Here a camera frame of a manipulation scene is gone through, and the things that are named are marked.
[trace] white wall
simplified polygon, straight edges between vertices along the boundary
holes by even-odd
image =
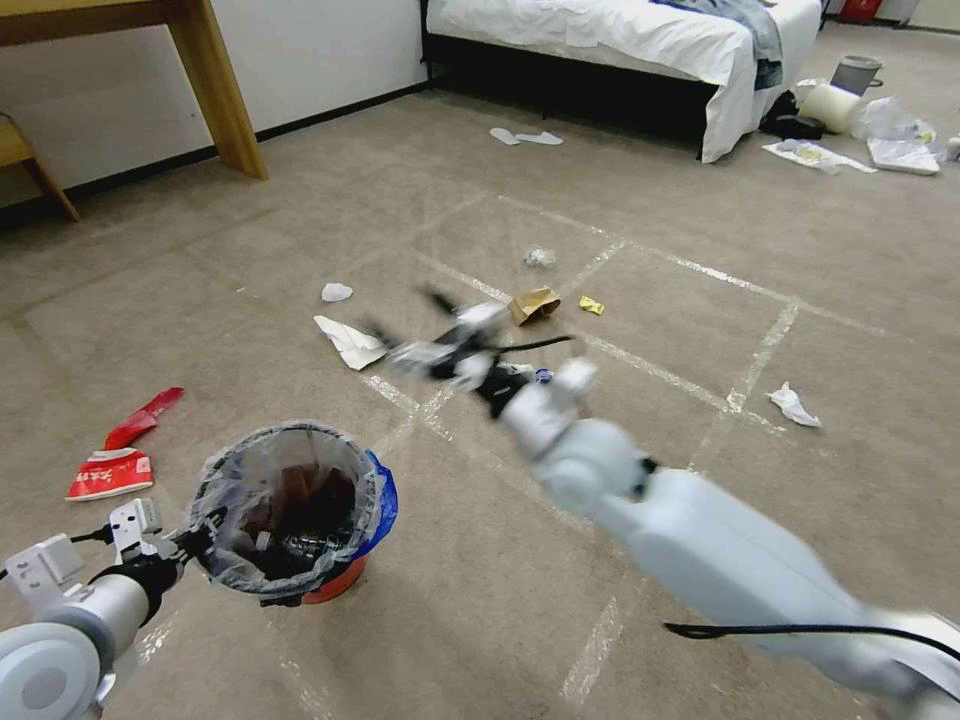
[[[958,0],[920,0],[911,25],[960,30],[960,2]]]
[[[214,0],[255,130],[426,78],[418,0]],[[166,28],[0,49],[0,110],[65,187],[211,143]],[[0,205],[35,194],[0,177]]]

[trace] wooden chair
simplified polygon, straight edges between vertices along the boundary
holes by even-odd
[[[60,207],[63,208],[63,212],[69,219],[73,222],[80,222],[77,209],[37,159],[36,153],[13,122],[13,119],[9,115],[0,113],[0,167],[16,165],[17,163],[22,164],[27,169],[27,172],[33,176],[34,182],[40,186],[43,192],[60,203]]]

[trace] red and white box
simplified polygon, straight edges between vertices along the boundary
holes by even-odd
[[[77,468],[65,500],[96,500],[153,485],[150,458],[136,448],[95,450]]]

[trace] white bedsheet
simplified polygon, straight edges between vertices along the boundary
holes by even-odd
[[[703,162],[710,163],[756,130],[796,79],[813,49],[820,8],[820,0],[779,0],[771,9],[783,44],[784,84],[759,91],[747,28],[647,0],[430,0],[427,29],[716,85],[703,136]]]

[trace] brown paper bag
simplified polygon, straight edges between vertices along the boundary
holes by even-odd
[[[544,318],[560,307],[560,296],[550,288],[539,288],[517,295],[508,307],[514,322],[523,325],[528,320]]]

